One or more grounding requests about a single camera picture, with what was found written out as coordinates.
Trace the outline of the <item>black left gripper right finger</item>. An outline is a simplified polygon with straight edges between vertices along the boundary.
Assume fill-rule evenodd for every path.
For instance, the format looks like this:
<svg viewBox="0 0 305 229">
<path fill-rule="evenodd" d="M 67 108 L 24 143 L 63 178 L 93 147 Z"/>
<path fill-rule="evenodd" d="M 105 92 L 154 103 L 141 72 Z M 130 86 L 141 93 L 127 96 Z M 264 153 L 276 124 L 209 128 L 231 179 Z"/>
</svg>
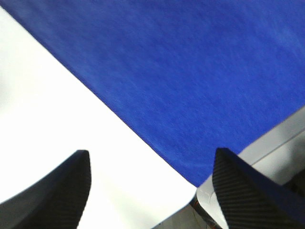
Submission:
<svg viewBox="0 0 305 229">
<path fill-rule="evenodd" d="M 212 182 L 230 229 L 303 229 L 305 173 L 283 186 L 243 161 L 228 148 L 215 153 Z"/>
</svg>

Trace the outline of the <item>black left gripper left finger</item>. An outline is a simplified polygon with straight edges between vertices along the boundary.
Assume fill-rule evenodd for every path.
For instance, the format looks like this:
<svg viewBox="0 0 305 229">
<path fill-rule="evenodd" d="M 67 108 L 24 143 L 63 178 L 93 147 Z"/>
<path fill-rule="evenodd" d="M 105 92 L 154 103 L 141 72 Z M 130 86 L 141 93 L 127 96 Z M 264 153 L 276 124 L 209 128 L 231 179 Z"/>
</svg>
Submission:
<svg viewBox="0 0 305 229">
<path fill-rule="evenodd" d="M 41 180 L 0 205 L 2 229 L 75 229 L 91 189 L 87 150 L 78 150 Z"/>
</svg>

